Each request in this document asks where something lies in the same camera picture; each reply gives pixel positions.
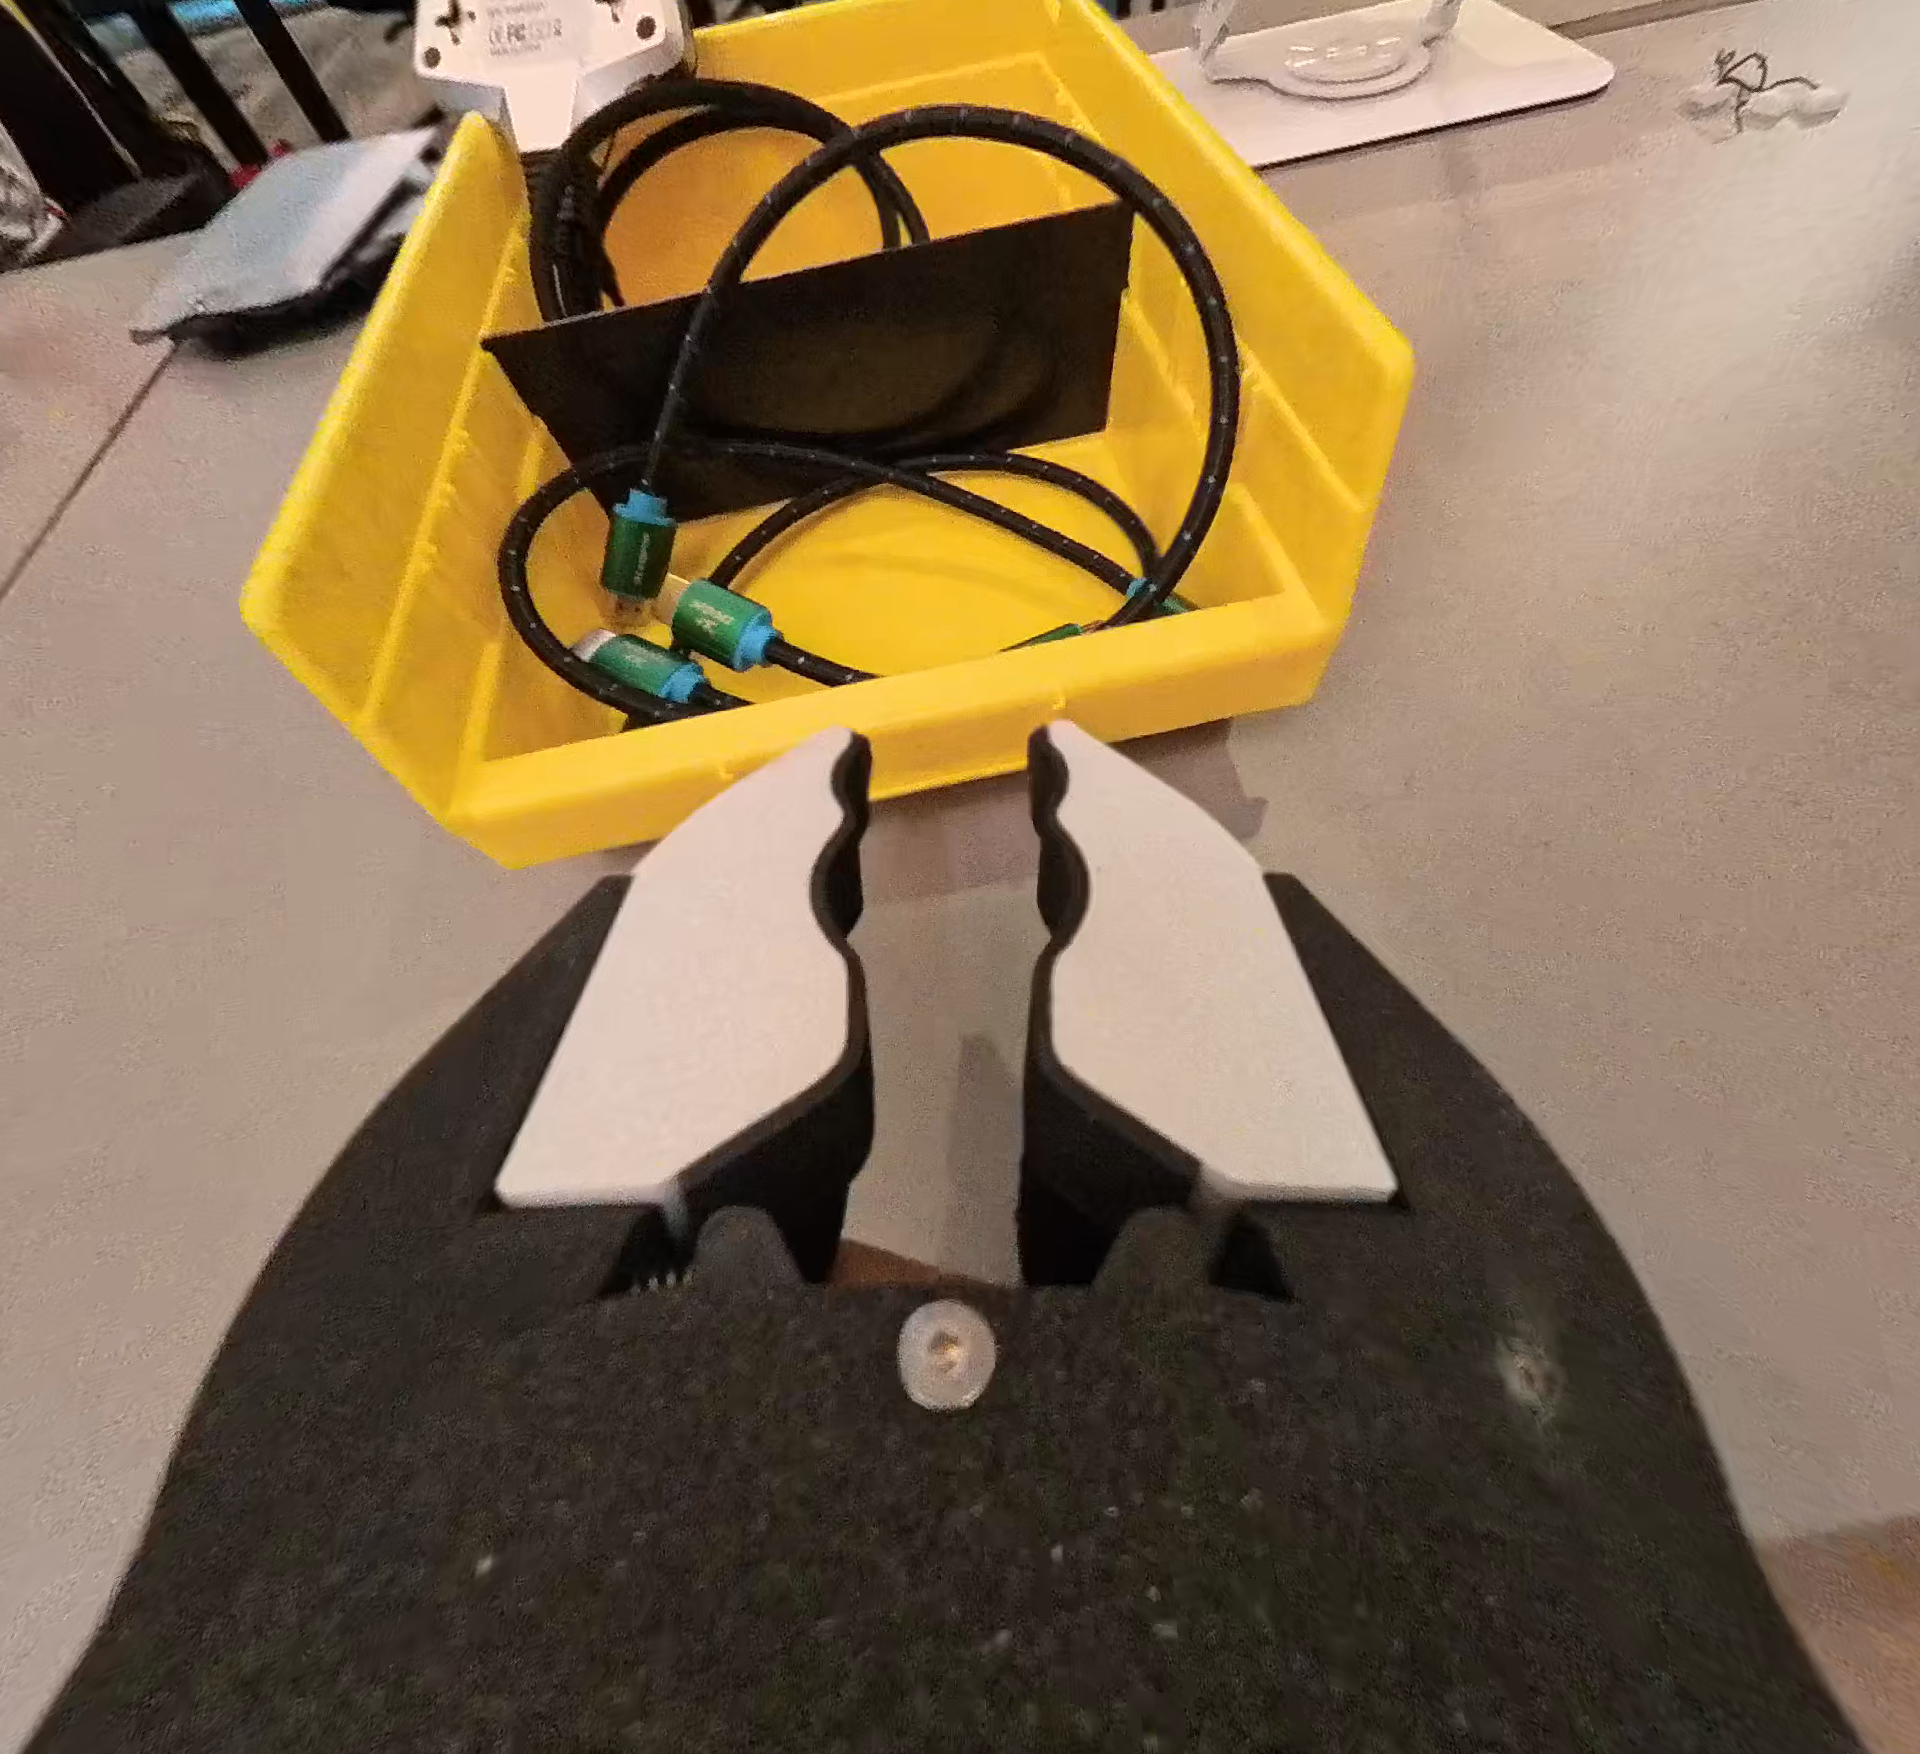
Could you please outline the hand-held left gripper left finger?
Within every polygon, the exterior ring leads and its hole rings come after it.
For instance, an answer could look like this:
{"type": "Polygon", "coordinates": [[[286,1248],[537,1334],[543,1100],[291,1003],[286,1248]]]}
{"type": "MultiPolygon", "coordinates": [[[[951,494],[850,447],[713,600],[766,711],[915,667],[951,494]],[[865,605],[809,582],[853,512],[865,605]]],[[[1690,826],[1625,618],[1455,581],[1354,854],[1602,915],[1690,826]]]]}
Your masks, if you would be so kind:
{"type": "Polygon", "coordinates": [[[829,875],[856,854],[871,752],[822,730],[637,860],[529,1112],[506,1210],[634,1207],[697,1224],[745,1144],[865,1047],[829,875]]]}

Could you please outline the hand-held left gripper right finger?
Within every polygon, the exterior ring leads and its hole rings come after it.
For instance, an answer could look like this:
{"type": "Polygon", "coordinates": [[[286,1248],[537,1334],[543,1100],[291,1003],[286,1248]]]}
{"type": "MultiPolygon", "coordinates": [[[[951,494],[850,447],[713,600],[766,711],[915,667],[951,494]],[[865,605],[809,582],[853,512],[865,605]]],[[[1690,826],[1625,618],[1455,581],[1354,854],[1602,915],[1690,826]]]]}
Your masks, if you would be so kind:
{"type": "Polygon", "coordinates": [[[1067,719],[1032,735],[1028,790],[1046,945],[1023,1175],[1087,1224],[1390,1203],[1398,1175],[1252,852],[1067,719]]]}

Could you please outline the yellow plastic bin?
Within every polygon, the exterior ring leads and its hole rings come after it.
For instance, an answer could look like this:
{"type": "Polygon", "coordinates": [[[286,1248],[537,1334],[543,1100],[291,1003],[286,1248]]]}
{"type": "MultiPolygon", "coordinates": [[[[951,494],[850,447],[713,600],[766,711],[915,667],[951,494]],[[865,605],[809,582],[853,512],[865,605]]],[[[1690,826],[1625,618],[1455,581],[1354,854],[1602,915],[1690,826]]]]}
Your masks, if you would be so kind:
{"type": "MultiPolygon", "coordinates": [[[[1306,702],[1346,625],[1414,352],[1116,20],[1095,0],[826,0],[708,27],[692,53],[692,81],[588,118],[545,172],[556,208],[529,211],[498,124],[466,114],[451,134],[242,589],[278,664],[435,822],[506,870],[651,842],[829,728],[870,743],[870,794],[888,801],[1022,771],[1032,733],[1057,718],[1131,739],[1306,702]],[[1213,257],[1241,385],[1227,493],[1177,582],[1194,609],[1114,625],[1123,600],[1087,571],[877,488],[730,581],[785,641],[867,681],[703,659],[739,705],[637,728],[522,646],[498,586],[505,526],[559,469],[641,447],[716,262],[782,179],[850,126],[931,104],[1008,108],[1093,137],[1213,257]]],[[[743,283],[1105,204],[1118,200],[1035,152],[909,145],[796,206],[743,283]]],[[[1136,217],[1106,426],[1022,453],[1114,489],[1163,551],[1208,408],[1187,287],[1136,217]]],[[[529,558],[565,649],[619,637],[605,667],[648,646],[681,659],[661,582],[647,600],[603,586],[610,513],[637,474],[567,500],[529,558]]],[[[1122,529],[1069,493],[954,483],[1142,571],[1122,529]]],[[[713,576],[785,502],[681,521],[659,500],[672,582],[713,576]]]]}

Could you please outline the white power adapter block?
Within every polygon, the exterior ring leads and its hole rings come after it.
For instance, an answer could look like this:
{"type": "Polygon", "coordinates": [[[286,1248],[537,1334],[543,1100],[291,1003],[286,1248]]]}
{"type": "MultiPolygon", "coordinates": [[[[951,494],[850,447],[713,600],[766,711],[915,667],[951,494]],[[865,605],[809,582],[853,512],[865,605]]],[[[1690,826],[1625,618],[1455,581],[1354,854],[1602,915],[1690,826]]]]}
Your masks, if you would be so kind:
{"type": "Polygon", "coordinates": [[[681,0],[417,0],[413,74],[439,103],[550,153],[599,108],[687,65],[681,0]]]}

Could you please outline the grey desk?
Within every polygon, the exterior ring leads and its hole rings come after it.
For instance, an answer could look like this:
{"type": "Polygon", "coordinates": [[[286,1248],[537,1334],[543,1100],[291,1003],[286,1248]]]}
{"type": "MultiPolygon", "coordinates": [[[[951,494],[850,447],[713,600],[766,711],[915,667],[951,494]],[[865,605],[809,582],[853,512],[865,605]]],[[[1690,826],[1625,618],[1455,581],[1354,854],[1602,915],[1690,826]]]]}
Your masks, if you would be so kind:
{"type": "MultiPolygon", "coordinates": [[[[1514,0],[1594,103],[1281,168],[1416,349],[1296,712],[1139,758],[1482,1059],[1647,1286],[1782,1599],[1914,1748],[1914,0],[1514,0]]],[[[238,594],[349,330],[5,280],[5,1748],[281,1228],[605,860],[446,838],[238,594]]]]}

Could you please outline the black bin divider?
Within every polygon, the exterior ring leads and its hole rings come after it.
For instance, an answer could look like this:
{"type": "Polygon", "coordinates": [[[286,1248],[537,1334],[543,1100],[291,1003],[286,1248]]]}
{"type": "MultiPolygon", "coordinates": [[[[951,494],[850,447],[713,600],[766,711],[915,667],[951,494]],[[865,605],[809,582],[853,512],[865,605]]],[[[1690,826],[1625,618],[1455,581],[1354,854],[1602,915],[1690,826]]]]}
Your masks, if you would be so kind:
{"type": "Polygon", "coordinates": [[[730,516],[822,479],[724,442],[888,463],[1105,431],[1134,228],[1105,204],[739,283],[659,474],[669,512],[730,516]]]}

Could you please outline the grey fabric pouch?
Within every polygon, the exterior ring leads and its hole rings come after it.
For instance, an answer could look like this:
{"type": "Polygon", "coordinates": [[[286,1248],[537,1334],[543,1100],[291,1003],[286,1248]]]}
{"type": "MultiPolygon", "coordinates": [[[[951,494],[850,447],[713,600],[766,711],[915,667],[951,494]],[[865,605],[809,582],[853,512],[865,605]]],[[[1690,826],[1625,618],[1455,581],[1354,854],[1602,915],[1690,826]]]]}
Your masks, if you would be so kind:
{"type": "Polygon", "coordinates": [[[247,355],[365,311],[446,145],[443,124],[418,124],[278,156],[189,238],[130,337],[247,355]]]}

